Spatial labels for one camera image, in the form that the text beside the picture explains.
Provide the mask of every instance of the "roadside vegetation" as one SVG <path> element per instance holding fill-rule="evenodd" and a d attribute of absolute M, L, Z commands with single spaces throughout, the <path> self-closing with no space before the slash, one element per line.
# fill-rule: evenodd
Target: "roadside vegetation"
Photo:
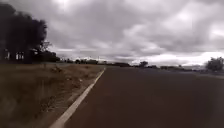
<path fill-rule="evenodd" d="M 48 122 L 44 115 L 68 108 L 100 71 L 102 67 L 91 65 L 0 65 L 0 127 Z"/>

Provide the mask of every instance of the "bush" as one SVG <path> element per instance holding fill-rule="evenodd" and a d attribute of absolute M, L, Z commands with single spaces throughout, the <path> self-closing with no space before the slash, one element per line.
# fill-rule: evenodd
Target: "bush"
<path fill-rule="evenodd" d="M 222 57 L 211 58 L 206 64 L 206 69 L 211 71 L 221 71 L 223 69 L 223 62 L 224 59 Z"/>

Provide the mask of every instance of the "cloud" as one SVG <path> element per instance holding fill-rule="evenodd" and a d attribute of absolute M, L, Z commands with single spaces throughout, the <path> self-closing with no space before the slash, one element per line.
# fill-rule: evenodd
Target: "cloud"
<path fill-rule="evenodd" d="M 91 56 L 125 62 L 143 58 L 158 60 L 152 63 L 189 64 L 206 61 L 196 62 L 194 57 L 210 52 L 218 56 L 223 51 L 222 0 L 7 2 L 45 19 L 51 49 L 70 58 Z"/>

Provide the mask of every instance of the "distant tree line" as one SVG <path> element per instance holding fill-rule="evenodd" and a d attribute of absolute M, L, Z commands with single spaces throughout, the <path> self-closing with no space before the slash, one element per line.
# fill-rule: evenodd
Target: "distant tree line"
<path fill-rule="evenodd" d="M 47 24 L 11 5 L 0 2 L 0 60 L 32 63 L 59 61 L 47 50 Z"/>

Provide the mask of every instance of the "gray cloud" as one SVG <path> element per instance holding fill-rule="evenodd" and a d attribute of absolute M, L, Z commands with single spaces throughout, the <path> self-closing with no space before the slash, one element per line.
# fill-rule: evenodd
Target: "gray cloud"
<path fill-rule="evenodd" d="M 53 50 L 68 57 L 132 62 L 140 57 L 193 56 L 224 48 L 220 43 L 224 27 L 212 27 L 224 26 L 223 0 L 67 0 L 71 6 L 64 5 L 65 10 L 56 0 L 7 1 L 45 19 Z"/>

